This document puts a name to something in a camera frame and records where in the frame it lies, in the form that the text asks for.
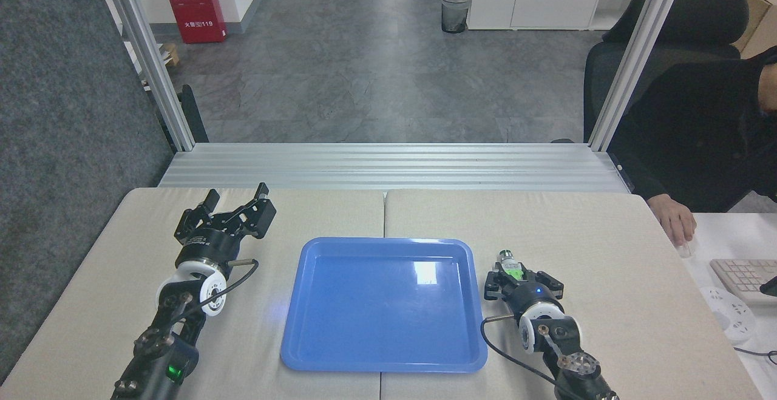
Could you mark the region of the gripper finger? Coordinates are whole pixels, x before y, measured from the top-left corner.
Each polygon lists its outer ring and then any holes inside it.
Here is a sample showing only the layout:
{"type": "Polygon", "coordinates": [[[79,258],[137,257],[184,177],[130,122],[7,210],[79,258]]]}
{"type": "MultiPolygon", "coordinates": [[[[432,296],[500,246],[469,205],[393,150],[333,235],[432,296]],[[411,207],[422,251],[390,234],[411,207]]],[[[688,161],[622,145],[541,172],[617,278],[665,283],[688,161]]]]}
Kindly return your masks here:
{"type": "Polygon", "coordinates": [[[212,212],[215,210],[220,198],[219,193],[215,189],[210,189],[202,203],[194,209],[184,210],[177,229],[175,229],[175,238],[188,239],[199,226],[210,225],[212,212]]]}
{"type": "Polygon", "coordinates": [[[245,236],[264,239],[276,215],[272,201],[267,198],[269,192],[266,183],[259,184],[254,197],[248,203],[233,212],[214,215],[214,228],[239,239],[245,236]]]}
{"type": "Polygon", "coordinates": [[[484,284],[484,300],[501,299],[505,302],[513,300],[513,293],[517,289],[518,280],[510,274],[498,270],[488,272],[484,284]]]}
{"type": "Polygon", "coordinates": [[[547,289],[549,289],[549,292],[552,293],[554,298],[556,299],[563,298],[565,286],[563,283],[558,281],[558,279],[555,279],[554,277],[550,276],[548,273],[543,271],[535,272],[535,279],[538,283],[547,287],[547,289]]]}

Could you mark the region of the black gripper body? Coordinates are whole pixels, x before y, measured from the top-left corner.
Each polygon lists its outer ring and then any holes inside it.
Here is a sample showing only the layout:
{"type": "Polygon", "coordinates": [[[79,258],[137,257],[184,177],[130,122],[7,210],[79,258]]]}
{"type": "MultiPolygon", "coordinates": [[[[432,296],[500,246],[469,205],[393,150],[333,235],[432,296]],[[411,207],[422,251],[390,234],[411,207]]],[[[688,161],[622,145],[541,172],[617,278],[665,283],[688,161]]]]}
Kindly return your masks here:
{"type": "Polygon", "coordinates": [[[228,262],[236,260],[242,239],[241,234],[225,233],[213,228],[197,228],[180,239],[183,248],[177,257],[177,267],[188,261],[227,267],[228,262]]]}
{"type": "Polygon", "coordinates": [[[508,284],[507,305],[515,318],[562,318],[565,315],[560,301],[541,283],[508,284]]]}

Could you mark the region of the person's hand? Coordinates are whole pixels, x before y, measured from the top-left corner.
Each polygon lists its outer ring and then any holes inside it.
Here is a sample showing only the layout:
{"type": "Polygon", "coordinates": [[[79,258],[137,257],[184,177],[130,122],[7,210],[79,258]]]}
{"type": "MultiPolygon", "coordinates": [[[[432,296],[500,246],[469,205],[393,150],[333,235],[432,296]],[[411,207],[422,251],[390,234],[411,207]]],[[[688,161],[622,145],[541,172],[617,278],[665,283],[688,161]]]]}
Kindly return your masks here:
{"type": "Polygon", "coordinates": [[[668,194],[650,197],[646,203],[674,247],[683,246],[694,239],[697,222],[687,206],[668,194]]]}

